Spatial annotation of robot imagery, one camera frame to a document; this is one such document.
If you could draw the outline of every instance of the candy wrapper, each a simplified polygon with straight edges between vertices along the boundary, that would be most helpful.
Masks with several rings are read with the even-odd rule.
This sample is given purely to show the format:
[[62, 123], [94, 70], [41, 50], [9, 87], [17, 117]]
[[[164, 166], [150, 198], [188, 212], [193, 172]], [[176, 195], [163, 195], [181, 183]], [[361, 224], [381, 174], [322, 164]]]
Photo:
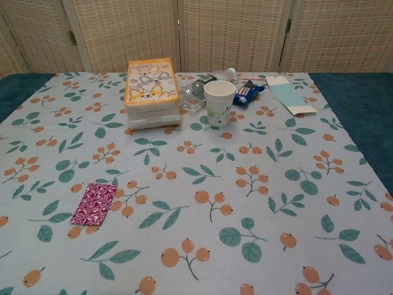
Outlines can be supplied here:
[[233, 99], [233, 104], [239, 106], [247, 106], [253, 98], [255, 98], [259, 92], [263, 91], [264, 86], [258, 86], [252, 83], [251, 80], [248, 80], [236, 93], [235, 98]]

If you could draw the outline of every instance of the plastic bottle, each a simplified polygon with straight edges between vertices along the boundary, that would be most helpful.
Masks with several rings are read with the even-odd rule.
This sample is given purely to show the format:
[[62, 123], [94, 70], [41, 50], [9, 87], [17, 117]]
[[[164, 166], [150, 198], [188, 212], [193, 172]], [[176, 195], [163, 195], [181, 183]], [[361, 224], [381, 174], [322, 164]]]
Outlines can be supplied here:
[[234, 68], [226, 69], [225, 71], [214, 71], [203, 77], [200, 77], [195, 82], [186, 85], [180, 89], [180, 99], [182, 108], [187, 111], [196, 111], [205, 101], [203, 87], [211, 81], [222, 80], [230, 82], [236, 77], [236, 70]]

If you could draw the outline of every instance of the pink patterned card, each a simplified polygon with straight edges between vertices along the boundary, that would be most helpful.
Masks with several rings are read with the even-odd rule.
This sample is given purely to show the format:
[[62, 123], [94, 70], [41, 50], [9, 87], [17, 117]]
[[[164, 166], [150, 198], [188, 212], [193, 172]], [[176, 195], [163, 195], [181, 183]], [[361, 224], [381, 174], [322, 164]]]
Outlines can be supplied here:
[[89, 183], [70, 223], [100, 226], [105, 219], [116, 190], [117, 187], [110, 184]]

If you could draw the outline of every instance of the blue carpet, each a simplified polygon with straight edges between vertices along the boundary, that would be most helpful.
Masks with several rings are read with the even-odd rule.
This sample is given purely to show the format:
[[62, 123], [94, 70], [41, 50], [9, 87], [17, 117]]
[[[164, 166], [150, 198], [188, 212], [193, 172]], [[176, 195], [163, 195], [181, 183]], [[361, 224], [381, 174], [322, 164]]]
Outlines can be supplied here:
[[[15, 74], [0, 80], [0, 122], [53, 74]], [[393, 193], [393, 74], [310, 74], [338, 120]]]
[[338, 120], [393, 193], [393, 74], [310, 74]]

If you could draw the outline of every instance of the white cup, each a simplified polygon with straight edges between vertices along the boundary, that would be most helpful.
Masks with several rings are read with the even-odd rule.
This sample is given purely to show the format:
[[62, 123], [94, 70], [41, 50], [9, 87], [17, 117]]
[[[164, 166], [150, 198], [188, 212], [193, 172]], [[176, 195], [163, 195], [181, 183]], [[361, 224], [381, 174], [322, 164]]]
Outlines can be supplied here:
[[209, 124], [223, 127], [228, 124], [236, 87], [227, 81], [211, 81], [204, 86]]

